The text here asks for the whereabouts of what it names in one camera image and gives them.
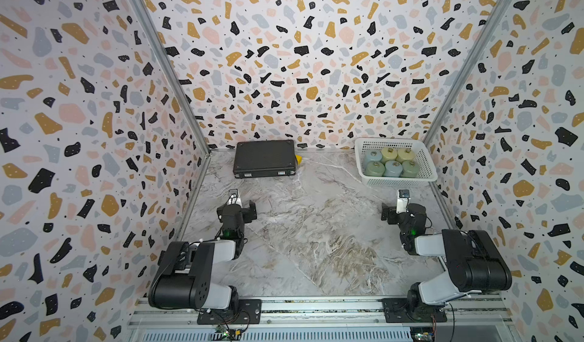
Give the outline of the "green tea canister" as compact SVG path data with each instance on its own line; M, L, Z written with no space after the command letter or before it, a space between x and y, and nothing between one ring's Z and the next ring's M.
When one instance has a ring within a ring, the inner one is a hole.
M417 178L420 173L421 167L416 161L403 161L402 162L402 173L403 178Z
M365 166L363 174L370 177L383 177L386 167L380 161L371 161Z

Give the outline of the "yellow-green tea canister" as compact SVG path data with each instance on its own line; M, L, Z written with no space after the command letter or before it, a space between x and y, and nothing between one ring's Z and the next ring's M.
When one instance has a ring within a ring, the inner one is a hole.
M416 158L416 153L409 147L398 149L396 160L400 163L405 161L413 161Z
M381 162L383 164L387 163L388 161L395 161L398 156L398 150L394 147L384 147L380 150L382 159Z

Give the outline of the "blue tea canister front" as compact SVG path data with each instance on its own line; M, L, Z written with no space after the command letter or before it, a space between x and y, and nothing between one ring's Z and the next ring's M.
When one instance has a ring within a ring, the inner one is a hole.
M385 163L384 177L399 178L403 173L403 166L398 161L388 161Z

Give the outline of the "white plastic basket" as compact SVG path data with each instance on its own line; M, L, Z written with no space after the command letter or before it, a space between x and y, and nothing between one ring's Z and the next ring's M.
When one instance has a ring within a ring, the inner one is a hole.
M405 189L437 181L436 167L421 141L359 138L354 150L364 185Z

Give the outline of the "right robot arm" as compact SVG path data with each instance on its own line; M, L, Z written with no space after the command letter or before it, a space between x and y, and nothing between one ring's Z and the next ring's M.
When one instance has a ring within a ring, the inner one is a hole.
M442 274L411 286L407 295L411 311L422 306L442 306L470 293L511 288L511 270L487 232L445 229L429 234L426 209L418 204L383 204L380 219L398 226L401 245L409 255L445 260Z

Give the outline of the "blue tea canister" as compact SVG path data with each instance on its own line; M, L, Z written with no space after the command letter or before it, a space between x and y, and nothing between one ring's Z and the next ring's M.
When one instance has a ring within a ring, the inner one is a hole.
M366 149L364 152L364 164L368 165L371 162L381 162L383 159L382 153L377 149Z
M399 178L403 173L403 166L398 161L388 161L385 163L384 177Z

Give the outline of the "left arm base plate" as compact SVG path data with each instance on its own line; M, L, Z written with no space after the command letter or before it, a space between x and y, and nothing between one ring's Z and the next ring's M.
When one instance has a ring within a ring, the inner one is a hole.
M204 309L199 313L197 324L258 325L261 312L261 299L239 299L226 309Z

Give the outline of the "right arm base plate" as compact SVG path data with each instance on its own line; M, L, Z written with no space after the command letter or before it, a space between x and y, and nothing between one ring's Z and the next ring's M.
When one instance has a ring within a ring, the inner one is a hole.
M381 300L386 323L444 323L447 314L440 306L420 303L412 306L406 298L384 298Z

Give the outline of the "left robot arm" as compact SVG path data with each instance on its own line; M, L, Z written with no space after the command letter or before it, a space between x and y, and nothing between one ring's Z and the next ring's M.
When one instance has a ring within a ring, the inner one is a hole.
M212 240L174 241L162 252L148 303L156 309L237 313L236 287L211 281L213 267L238 259L246 245L245 227L257 219L254 202L244 208L229 200L217 209L221 228Z

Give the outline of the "blue tea canister back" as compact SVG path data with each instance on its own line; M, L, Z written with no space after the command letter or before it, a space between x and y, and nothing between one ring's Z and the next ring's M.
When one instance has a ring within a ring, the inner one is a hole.
M377 149L366 149L364 152L364 164L368 165L371 162L381 162L383 159L382 153Z

